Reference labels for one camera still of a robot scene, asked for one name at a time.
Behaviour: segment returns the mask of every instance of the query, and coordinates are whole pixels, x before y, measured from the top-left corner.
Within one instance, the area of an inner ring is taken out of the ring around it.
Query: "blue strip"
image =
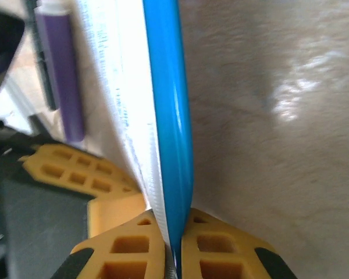
[[[181,237],[193,197],[193,141],[176,0],[143,0],[166,217],[181,277]]]

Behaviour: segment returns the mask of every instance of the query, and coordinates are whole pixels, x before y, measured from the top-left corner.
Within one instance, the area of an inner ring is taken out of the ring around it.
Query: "black panel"
[[[279,255],[265,248],[255,248],[255,252],[272,279],[297,279]]]
[[[90,196],[33,181],[20,169],[2,183],[10,279],[46,279],[87,239]]]
[[[67,257],[51,279],[76,279],[93,254],[92,248],[85,248]]]

